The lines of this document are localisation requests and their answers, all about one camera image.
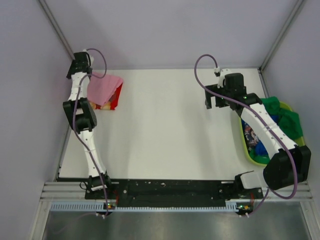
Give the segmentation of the pink t shirt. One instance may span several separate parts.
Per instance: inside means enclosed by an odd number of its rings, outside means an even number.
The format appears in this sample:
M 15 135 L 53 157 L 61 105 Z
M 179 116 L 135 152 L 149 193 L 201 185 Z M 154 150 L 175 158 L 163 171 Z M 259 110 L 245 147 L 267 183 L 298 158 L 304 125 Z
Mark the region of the pink t shirt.
M 87 86 L 87 99 L 100 106 L 106 104 L 116 89 L 124 82 L 121 77 L 116 75 L 102 76 L 102 73 L 94 72 Z

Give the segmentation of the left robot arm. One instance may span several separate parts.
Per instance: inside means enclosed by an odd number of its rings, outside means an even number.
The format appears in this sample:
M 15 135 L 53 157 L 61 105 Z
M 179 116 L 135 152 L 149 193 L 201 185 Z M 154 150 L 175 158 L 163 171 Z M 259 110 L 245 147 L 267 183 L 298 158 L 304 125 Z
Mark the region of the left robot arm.
M 114 187 L 97 149 L 95 141 L 97 116 L 87 97 L 91 77 L 95 76 L 92 69 L 94 58 L 89 54 L 90 50 L 99 52 L 95 48 L 88 48 L 73 54 L 73 60 L 66 75 L 66 78 L 72 82 L 71 91 L 68 100 L 63 102 L 62 106 L 70 128 L 84 149 L 88 166 L 86 191 L 97 192 L 106 199 L 113 194 Z

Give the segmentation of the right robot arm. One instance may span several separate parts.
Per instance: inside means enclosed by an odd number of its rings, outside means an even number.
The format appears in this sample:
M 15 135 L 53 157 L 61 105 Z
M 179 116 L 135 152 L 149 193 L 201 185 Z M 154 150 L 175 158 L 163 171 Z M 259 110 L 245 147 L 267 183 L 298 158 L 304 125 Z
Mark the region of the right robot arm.
M 218 83 L 204 86 L 206 108 L 212 108 L 212 97 L 215 98 L 216 107 L 230 107 L 253 129 L 270 159 L 263 170 L 240 174 L 240 181 L 233 185 L 234 194 L 245 198 L 253 188 L 267 187 L 277 196 L 277 190 L 292 186 L 292 193 L 282 198 L 293 198 L 298 183 L 304 182 L 308 177 L 310 149 L 306 145 L 299 146 L 290 139 L 273 121 L 261 98 L 255 93 L 247 93 L 241 73 L 216 69 L 214 74 L 218 77 Z

